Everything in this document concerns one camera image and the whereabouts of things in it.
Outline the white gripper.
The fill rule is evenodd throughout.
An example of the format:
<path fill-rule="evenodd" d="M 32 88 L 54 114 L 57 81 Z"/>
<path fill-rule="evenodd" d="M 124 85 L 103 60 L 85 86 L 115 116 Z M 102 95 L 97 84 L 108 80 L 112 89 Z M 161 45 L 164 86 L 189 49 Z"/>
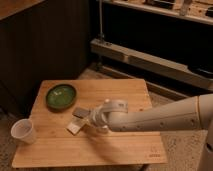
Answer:
<path fill-rule="evenodd" d="M 87 125 L 94 125 L 96 127 L 103 127 L 107 125 L 105 115 L 109 113 L 109 99 L 106 99 L 104 103 L 92 109 L 87 109 L 87 115 L 89 115 L 89 120 L 82 120 L 82 127 Z"/>

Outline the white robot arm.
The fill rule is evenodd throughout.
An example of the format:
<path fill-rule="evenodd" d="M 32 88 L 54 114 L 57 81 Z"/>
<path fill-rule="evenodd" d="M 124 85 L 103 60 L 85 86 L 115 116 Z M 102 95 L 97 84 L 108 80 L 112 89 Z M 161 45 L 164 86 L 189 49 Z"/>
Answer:
<path fill-rule="evenodd" d="M 206 130 L 197 171 L 213 171 L 213 93 L 137 112 L 129 112 L 125 100 L 106 100 L 91 109 L 86 119 L 113 132 Z"/>

